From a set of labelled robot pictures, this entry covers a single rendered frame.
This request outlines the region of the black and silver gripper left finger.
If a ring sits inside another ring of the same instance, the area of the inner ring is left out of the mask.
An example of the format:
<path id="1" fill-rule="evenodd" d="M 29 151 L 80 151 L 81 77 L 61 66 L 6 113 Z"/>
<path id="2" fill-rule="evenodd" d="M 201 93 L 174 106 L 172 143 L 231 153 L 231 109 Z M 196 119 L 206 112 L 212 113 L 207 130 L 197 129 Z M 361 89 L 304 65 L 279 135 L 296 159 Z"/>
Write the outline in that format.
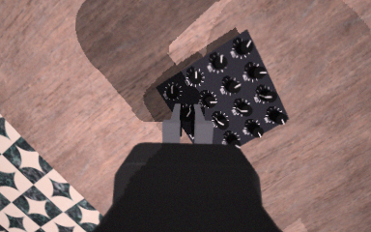
<path id="1" fill-rule="evenodd" d="M 170 120 L 162 122 L 162 143 L 180 143 L 183 129 L 183 104 L 175 103 Z"/>

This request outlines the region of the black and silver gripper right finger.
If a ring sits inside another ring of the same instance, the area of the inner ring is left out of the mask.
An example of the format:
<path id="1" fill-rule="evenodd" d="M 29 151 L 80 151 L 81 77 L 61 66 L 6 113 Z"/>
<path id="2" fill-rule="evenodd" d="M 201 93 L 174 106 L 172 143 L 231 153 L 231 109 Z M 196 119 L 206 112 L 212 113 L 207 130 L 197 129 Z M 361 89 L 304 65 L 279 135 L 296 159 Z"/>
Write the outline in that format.
<path id="1" fill-rule="evenodd" d="M 205 121 L 199 104 L 191 105 L 191 137 L 195 144 L 213 144 L 214 123 Z"/>

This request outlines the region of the black knob box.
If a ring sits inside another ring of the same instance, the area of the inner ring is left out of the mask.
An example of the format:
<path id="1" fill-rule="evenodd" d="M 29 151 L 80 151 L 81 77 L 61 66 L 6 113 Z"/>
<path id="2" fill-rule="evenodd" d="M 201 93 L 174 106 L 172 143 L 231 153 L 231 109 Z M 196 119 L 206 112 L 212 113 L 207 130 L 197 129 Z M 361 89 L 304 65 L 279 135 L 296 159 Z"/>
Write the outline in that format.
<path id="1" fill-rule="evenodd" d="M 214 123 L 213 144 L 241 148 L 287 122 L 286 110 L 248 30 L 173 75 L 157 90 L 172 112 L 175 103 L 183 104 L 183 129 L 192 143 L 192 104 L 199 104 L 205 121 Z"/>

